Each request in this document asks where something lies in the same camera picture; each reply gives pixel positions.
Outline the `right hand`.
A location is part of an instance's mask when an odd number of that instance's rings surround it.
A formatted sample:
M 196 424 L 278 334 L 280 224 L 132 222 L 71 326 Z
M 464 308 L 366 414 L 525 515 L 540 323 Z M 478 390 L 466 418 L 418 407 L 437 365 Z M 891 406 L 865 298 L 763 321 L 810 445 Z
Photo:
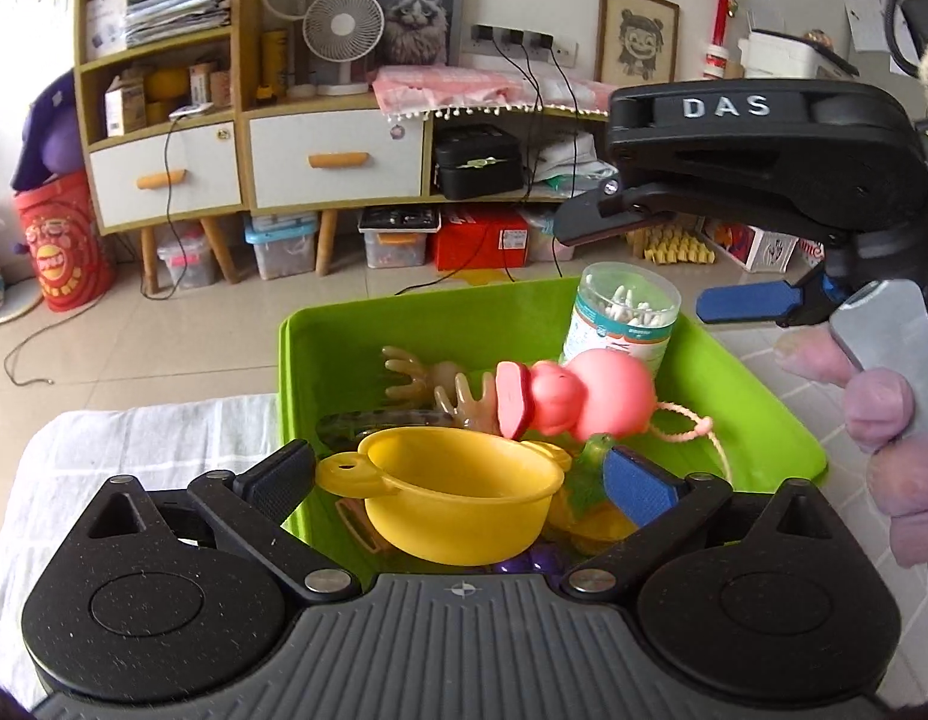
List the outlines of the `right hand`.
M 890 518 L 890 549 L 903 567 L 928 564 L 928 433 L 908 436 L 914 397 L 890 369 L 862 371 L 823 325 L 797 328 L 774 345 L 784 371 L 843 390 L 846 433 L 869 456 L 867 487 Z

